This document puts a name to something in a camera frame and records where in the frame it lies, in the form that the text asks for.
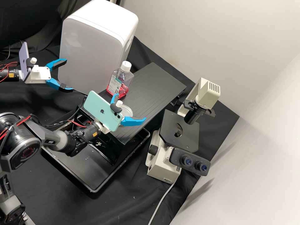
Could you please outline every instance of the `gray cable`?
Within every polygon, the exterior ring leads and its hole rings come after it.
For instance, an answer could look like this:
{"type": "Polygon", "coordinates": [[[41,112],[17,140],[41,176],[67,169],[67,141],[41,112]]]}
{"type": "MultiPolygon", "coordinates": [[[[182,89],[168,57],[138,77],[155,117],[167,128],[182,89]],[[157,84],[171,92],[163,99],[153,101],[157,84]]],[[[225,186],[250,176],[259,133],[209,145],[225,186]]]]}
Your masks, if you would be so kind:
{"type": "Polygon", "coordinates": [[[154,211],[154,213],[153,213],[153,215],[152,215],[152,217],[151,217],[151,219],[150,219],[148,225],[151,225],[152,220],[154,219],[154,216],[155,216],[155,214],[156,214],[156,212],[157,212],[157,210],[158,210],[160,204],[163,202],[163,199],[165,198],[165,196],[166,196],[166,195],[169,193],[169,191],[172,189],[172,187],[173,187],[174,184],[176,183],[177,179],[178,179],[178,177],[176,178],[176,180],[174,181],[174,183],[169,187],[169,189],[166,191],[166,193],[162,196],[162,198],[161,198],[161,200],[159,201],[159,203],[158,203],[158,205],[157,205],[157,207],[156,207],[156,209],[155,209],[155,211],[154,211]]]}

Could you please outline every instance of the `black tray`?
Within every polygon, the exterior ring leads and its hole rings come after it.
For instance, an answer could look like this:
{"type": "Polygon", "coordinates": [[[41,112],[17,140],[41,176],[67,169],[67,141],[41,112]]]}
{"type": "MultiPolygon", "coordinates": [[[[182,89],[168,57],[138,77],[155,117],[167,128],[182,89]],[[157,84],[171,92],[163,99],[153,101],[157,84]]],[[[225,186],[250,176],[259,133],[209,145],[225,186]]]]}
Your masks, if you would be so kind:
{"type": "MultiPolygon", "coordinates": [[[[79,115],[78,121],[85,124],[87,118],[84,113],[79,115]]],[[[71,131],[74,128],[74,125],[69,122],[60,129],[71,131]]],[[[74,157],[52,151],[44,146],[42,149],[90,192],[96,193],[149,137],[150,133],[143,128],[126,145],[122,145],[109,136],[101,134],[93,144],[85,147],[74,157]]]]}

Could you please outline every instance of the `microscope focus knob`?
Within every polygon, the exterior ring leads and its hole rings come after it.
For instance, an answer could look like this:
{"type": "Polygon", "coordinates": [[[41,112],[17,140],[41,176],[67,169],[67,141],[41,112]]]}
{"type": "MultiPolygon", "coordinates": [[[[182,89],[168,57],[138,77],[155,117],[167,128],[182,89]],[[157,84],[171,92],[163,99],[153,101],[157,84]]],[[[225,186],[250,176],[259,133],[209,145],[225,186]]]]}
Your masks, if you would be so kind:
{"type": "Polygon", "coordinates": [[[158,151],[158,147],[156,145],[150,145],[148,152],[151,155],[156,155],[157,151],[158,151]]]}

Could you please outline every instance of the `white knob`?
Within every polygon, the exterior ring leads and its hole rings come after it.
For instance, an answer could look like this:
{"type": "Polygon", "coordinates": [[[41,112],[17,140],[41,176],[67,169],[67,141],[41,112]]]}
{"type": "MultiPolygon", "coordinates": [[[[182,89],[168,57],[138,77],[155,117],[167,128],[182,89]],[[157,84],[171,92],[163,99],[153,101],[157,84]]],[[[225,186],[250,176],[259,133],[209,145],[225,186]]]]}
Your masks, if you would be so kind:
{"type": "Polygon", "coordinates": [[[33,64],[33,65],[36,64],[37,63],[37,58],[32,57],[31,60],[30,60],[30,63],[33,64]]]}
{"type": "Polygon", "coordinates": [[[122,105],[123,105],[123,102],[121,100],[118,100],[116,103],[116,106],[121,108],[122,105]]]}

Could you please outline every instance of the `white bottle cap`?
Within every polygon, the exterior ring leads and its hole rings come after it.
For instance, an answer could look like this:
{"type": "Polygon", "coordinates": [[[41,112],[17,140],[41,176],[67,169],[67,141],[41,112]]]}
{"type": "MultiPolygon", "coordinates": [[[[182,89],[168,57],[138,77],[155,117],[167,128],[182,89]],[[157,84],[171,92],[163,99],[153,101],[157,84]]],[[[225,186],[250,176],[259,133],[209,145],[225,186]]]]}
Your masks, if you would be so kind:
{"type": "Polygon", "coordinates": [[[123,105],[123,102],[121,100],[118,100],[116,103],[116,106],[121,108],[122,105],[123,105]]]}
{"type": "Polygon", "coordinates": [[[37,63],[37,58],[32,57],[31,60],[30,60],[30,63],[33,64],[33,65],[36,64],[37,63]]]}
{"type": "Polygon", "coordinates": [[[125,71],[125,72],[129,72],[131,69],[131,63],[128,61],[123,61],[122,65],[121,65],[121,70],[125,71]]]}

